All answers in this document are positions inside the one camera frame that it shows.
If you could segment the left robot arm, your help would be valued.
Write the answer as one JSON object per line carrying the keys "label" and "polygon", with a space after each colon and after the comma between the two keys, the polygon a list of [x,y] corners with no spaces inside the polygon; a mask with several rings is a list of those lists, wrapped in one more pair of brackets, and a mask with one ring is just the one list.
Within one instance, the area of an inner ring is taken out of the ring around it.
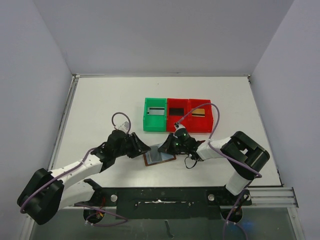
{"label": "left robot arm", "polygon": [[107,141],[90,148],[81,160],[58,169],[38,169],[17,199],[20,212],[43,225],[63,208],[63,193],[71,186],[110,168],[119,157],[133,159],[150,150],[134,132],[113,130]]}

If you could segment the brown leather card holder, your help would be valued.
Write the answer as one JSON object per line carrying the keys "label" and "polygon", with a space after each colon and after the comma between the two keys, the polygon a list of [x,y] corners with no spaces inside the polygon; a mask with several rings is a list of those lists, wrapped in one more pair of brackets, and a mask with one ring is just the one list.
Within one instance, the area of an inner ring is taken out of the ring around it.
{"label": "brown leather card holder", "polygon": [[158,149],[160,146],[161,144],[152,145],[150,146],[151,150],[143,154],[144,164],[146,167],[177,159],[175,155],[159,152]]}

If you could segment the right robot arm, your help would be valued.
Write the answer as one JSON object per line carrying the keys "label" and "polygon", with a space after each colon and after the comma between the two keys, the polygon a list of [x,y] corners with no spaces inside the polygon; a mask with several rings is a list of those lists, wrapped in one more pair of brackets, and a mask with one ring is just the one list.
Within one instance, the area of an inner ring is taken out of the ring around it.
{"label": "right robot arm", "polygon": [[234,168],[234,173],[222,192],[223,200],[230,205],[241,198],[243,189],[262,177],[261,169],[270,159],[267,150],[242,131],[220,140],[196,140],[187,130],[177,129],[170,133],[158,152],[170,155],[187,155],[197,162],[225,158]]}

